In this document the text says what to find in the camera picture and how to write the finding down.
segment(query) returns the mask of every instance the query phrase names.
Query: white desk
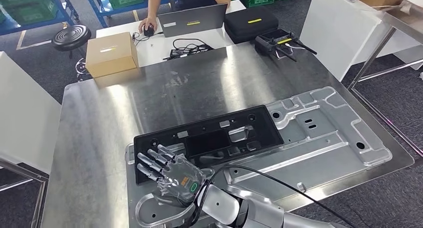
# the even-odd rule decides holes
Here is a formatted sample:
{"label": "white desk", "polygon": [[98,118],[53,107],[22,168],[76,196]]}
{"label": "white desk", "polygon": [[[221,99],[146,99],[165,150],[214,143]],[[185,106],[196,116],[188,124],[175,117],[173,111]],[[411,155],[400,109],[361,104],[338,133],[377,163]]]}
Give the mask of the white desk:
{"label": "white desk", "polygon": [[[382,22],[383,15],[361,1],[312,0],[300,40],[315,50],[320,62],[341,81],[351,65],[370,56],[390,29],[389,24]],[[395,53],[404,62],[411,62],[421,58],[412,55],[421,54],[422,50],[410,51],[421,49],[419,45],[397,31],[379,56]]]}
{"label": "white desk", "polygon": [[61,105],[0,51],[0,158],[50,174]]}
{"label": "white desk", "polygon": [[[239,11],[242,9],[245,9],[245,6],[241,3],[241,1],[234,0],[230,2],[230,6],[227,9],[226,13]],[[122,32],[130,32],[132,34],[133,32],[138,32],[139,24],[140,22],[137,21],[115,27],[100,29],[97,30],[96,37],[105,37]],[[158,23],[158,28],[156,32],[161,31],[162,27]],[[144,67],[151,64],[163,62],[163,58],[169,57],[169,53],[171,49],[173,49],[172,42],[177,38],[198,38],[215,49],[233,45],[232,40],[226,34],[223,27],[174,37],[165,37],[163,34],[158,34],[153,37],[150,37],[150,39],[148,39],[147,41],[141,41],[138,43],[137,51],[139,66]],[[193,41],[177,41],[176,46],[186,46],[192,42]]]}

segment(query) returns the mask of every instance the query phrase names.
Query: computer mouse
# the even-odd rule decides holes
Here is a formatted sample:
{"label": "computer mouse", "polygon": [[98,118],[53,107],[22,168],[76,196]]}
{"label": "computer mouse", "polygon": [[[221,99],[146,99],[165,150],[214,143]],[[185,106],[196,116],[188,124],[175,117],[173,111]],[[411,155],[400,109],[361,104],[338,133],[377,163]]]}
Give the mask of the computer mouse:
{"label": "computer mouse", "polygon": [[149,24],[146,29],[146,26],[144,26],[144,36],[151,37],[153,35],[154,35],[154,27],[151,24]]}

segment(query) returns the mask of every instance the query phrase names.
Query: green circular indicator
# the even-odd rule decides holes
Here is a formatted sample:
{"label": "green circular indicator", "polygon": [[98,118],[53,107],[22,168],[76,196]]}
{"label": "green circular indicator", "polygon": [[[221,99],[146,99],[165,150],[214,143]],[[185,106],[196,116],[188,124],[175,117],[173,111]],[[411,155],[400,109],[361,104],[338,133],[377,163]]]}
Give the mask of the green circular indicator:
{"label": "green circular indicator", "polygon": [[197,190],[197,187],[198,187],[198,184],[197,183],[193,183],[191,185],[191,188],[190,188],[191,192],[195,192]]}

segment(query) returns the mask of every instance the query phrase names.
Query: stainless steel table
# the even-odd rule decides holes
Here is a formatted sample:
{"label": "stainless steel table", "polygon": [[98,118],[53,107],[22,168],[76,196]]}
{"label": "stainless steel table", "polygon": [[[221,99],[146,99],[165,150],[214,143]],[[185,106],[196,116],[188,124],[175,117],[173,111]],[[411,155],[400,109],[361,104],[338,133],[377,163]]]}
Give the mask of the stainless steel table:
{"label": "stainless steel table", "polygon": [[423,44],[423,17],[421,14],[416,14],[413,16],[408,15],[402,11],[400,8],[395,8],[389,10],[385,13],[383,17],[383,22],[389,24],[391,27],[384,35],[382,40],[376,46],[375,50],[369,56],[369,58],[364,63],[363,67],[358,72],[357,76],[353,79],[351,84],[348,86],[348,90],[352,91],[357,97],[363,101],[368,107],[370,107],[390,128],[392,128],[409,146],[411,146],[420,156],[423,157],[423,149],[418,147],[412,140],[410,140],[400,129],[398,129],[395,124],[392,123],[377,107],[375,107],[369,100],[367,100],[363,94],[361,94],[356,88],[355,85],[359,82],[369,80],[371,78],[375,78],[390,72],[394,72],[400,69],[404,69],[419,63],[423,62],[423,57],[419,60],[409,62],[400,66],[392,67],[386,69],[384,71],[375,72],[369,75],[364,76],[364,74],[369,70],[371,64],[378,56],[379,52],[385,47],[388,43],[389,39],[391,39],[392,35],[394,35],[395,31],[399,30],[408,36],[414,38],[416,41]]}
{"label": "stainless steel table", "polygon": [[[243,43],[67,86],[43,227],[128,227],[124,155],[134,136],[324,86],[343,96],[393,158],[321,185],[311,196],[320,200],[413,164],[413,158],[312,54],[299,51],[296,56],[297,63],[275,60]],[[291,196],[283,205],[291,210],[309,203]]]}

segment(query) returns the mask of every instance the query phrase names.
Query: person's hand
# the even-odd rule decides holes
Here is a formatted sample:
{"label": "person's hand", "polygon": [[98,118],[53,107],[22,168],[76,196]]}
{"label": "person's hand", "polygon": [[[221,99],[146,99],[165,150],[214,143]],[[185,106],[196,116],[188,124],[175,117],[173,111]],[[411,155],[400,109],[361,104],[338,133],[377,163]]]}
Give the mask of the person's hand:
{"label": "person's hand", "polygon": [[141,32],[144,32],[143,27],[148,25],[152,25],[154,28],[154,31],[157,30],[157,20],[156,17],[147,17],[144,20],[141,21],[140,25],[138,26],[138,30]]}
{"label": "person's hand", "polygon": [[172,206],[188,207],[214,171],[200,170],[183,154],[175,155],[165,146],[158,145],[157,148],[159,154],[152,149],[147,151],[155,161],[142,153],[137,154],[143,162],[137,164],[137,169],[157,182],[159,192],[153,192],[153,195],[158,201]]}

